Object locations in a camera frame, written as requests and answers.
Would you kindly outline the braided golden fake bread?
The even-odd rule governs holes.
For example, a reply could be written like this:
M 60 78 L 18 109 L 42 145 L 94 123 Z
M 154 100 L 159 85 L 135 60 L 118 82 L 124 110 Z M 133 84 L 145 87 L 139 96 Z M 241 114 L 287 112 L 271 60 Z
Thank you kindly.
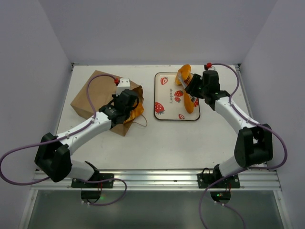
M 125 123 L 133 121 L 135 118 L 139 117 L 144 112 L 144 107 L 141 102 L 139 102 L 138 106 L 131 111 L 130 117 L 124 121 Z

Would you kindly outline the orange fake bread loaf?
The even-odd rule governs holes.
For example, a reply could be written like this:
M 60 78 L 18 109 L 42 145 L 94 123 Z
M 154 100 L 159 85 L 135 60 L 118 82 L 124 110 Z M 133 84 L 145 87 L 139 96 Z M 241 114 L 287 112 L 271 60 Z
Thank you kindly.
M 191 101 L 188 93 L 183 90 L 183 103 L 187 113 L 191 114 L 194 111 L 194 103 Z

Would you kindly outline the brown paper bag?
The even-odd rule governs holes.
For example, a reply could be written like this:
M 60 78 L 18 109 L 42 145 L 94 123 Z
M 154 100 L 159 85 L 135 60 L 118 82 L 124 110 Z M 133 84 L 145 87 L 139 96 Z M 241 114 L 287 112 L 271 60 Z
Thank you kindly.
M 116 75 L 109 77 L 105 76 L 105 74 L 105 72 L 96 70 L 71 102 L 72 108 L 80 117 L 88 119 L 93 116 L 93 109 L 91 108 L 87 99 L 87 87 L 89 87 L 88 95 L 96 110 L 110 102 L 112 99 L 112 94 L 116 93 L 117 86 L 114 79 L 120 79 L 120 77 Z M 130 81 L 130 89 L 138 94 L 140 102 L 143 104 L 144 98 L 142 87 L 133 81 Z M 125 124 L 119 124 L 111 131 L 118 135 L 125 136 L 133 121 Z

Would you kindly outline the metal tongs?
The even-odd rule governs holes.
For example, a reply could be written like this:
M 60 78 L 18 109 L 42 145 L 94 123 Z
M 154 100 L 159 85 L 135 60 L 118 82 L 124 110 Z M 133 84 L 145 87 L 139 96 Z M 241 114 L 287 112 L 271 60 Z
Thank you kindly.
M 187 77 L 186 80 L 184 80 L 182 75 L 180 73 L 178 73 L 178 79 L 179 79 L 181 85 L 183 86 L 184 90 L 186 91 L 186 87 L 188 86 L 188 83 L 190 82 L 190 77 Z M 192 103 L 194 103 L 197 99 L 196 97 L 194 97 L 190 94 L 189 94 L 189 97 L 190 97 Z

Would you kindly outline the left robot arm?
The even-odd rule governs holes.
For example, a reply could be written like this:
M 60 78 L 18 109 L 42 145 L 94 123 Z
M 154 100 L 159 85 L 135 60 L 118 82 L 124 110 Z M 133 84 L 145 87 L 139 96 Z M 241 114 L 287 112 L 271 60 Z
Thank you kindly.
M 101 180 L 98 169 L 89 162 L 73 161 L 71 156 L 96 135 L 123 124 L 139 101 L 135 91 L 125 89 L 119 95 L 114 94 L 108 104 L 71 130 L 56 136 L 45 134 L 35 156 L 35 164 L 53 182 L 69 177 L 80 180 L 88 187 L 96 186 Z

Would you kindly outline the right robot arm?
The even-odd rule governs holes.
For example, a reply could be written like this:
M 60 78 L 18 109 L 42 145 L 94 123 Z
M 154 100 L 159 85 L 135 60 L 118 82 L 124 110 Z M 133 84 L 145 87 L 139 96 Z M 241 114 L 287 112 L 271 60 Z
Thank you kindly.
M 185 95 L 189 94 L 192 101 L 195 98 L 203 99 L 237 134 L 234 155 L 213 169 L 212 181 L 215 186 L 224 187 L 229 182 L 229 174 L 273 158 L 272 134 L 257 126 L 238 106 L 233 107 L 230 94 L 220 89 L 217 71 L 204 71 L 202 76 L 194 74 L 182 85 Z

